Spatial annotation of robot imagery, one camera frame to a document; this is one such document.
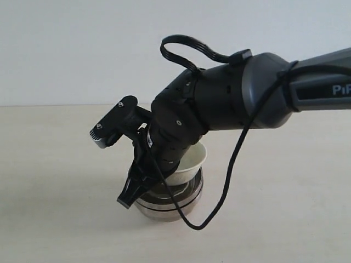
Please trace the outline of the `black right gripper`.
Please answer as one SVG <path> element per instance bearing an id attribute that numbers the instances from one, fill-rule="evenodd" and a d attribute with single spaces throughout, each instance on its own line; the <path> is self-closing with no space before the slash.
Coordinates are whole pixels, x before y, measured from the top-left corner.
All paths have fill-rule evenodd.
<path id="1" fill-rule="evenodd" d="M 181 158 L 192 146 L 172 138 L 156 125 L 139 128 L 133 141 L 132 165 L 117 202 L 129 209 L 143 194 L 161 184 L 178 168 Z"/>

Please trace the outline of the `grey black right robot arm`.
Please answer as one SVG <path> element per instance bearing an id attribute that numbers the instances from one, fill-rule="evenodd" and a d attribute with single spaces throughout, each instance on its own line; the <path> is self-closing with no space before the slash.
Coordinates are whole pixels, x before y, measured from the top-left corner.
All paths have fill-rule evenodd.
<path id="1" fill-rule="evenodd" d="M 237 64 L 182 72 L 155 97 L 151 110 L 133 96 L 116 106 L 118 136 L 134 156 L 118 202 L 129 208 L 168 178 L 186 151 L 213 130 L 270 129 L 294 112 L 350 109 L 350 50 L 288 62 L 246 55 Z"/>

